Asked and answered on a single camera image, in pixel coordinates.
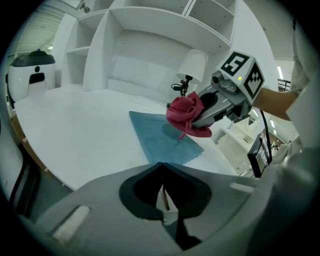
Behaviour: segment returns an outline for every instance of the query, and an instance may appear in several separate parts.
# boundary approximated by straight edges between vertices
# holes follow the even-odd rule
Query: red cloth
[[[210,125],[196,128],[192,122],[196,119],[205,107],[199,96],[192,92],[188,96],[177,97],[166,110],[166,119],[183,134],[178,138],[182,139],[186,134],[195,137],[211,137]]]

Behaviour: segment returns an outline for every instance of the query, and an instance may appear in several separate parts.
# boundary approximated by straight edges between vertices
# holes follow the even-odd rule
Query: white table surface
[[[114,90],[82,91],[77,85],[48,90],[15,104],[30,146],[64,184],[87,182],[146,165],[129,111],[165,114],[166,106]],[[191,137],[204,152],[185,166],[237,175],[210,138]]]

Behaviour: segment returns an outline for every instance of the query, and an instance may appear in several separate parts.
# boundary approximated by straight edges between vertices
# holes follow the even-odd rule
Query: black opening
[[[29,78],[29,85],[34,84],[34,83],[38,83],[38,82],[42,82],[45,80],[45,73],[36,73],[36,74],[32,74],[30,75]]]
[[[215,105],[218,102],[218,97],[217,97],[216,93],[217,93],[217,91],[208,92],[200,97],[200,100],[202,101],[203,106],[204,106],[203,111],[206,111],[207,109],[211,108],[213,105]]]
[[[158,163],[124,181],[119,197],[136,217],[164,221],[163,212],[156,208],[162,185],[179,211],[177,223],[171,225],[177,227],[176,232],[172,233],[170,226],[165,228],[176,243],[187,250],[201,241],[188,235],[183,220],[200,215],[208,205],[212,192],[206,183],[170,164]]]

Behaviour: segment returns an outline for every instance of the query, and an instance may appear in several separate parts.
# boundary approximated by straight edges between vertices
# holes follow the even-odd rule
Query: blue towel
[[[182,132],[168,123],[164,114],[130,111],[129,115],[150,164],[163,162],[183,165],[204,151],[188,136],[178,140]]]

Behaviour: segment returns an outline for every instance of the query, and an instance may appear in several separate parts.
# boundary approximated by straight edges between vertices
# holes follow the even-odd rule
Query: white shelf
[[[90,46],[103,16],[104,13],[95,13],[79,19],[71,32],[67,51]]]
[[[80,48],[76,48],[73,50],[69,50],[66,53],[67,54],[76,54],[76,55],[81,55],[81,56],[88,56],[90,46],[84,46]]]
[[[64,70],[61,77],[61,86],[69,84],[83,85],[87,56],[68,52],[64,59]]]
[[[196,0],[189,18],[219,33],[228,42],[231,40],[234,14],[214,0]]]
[[[182,14],[189,0],[115,0],[111,6],[121,7],[149,7]]]
[[[123,7],[110,11],[126,30],[161,35],[208,55],[230,48],[230,44],[218,33],[170,11],[148,7]]]
[[[85,91],[106,88],[110,64],[122,30],[123,27],[110,11],[103,13],[87,58],[83,83]]]
[[[102,10],[109,9],[114,0],[94,0],[91,12],[98,12]]]
[[[231,13],[235,13],[236,0],[215,0],[217,3],[227,8]]]

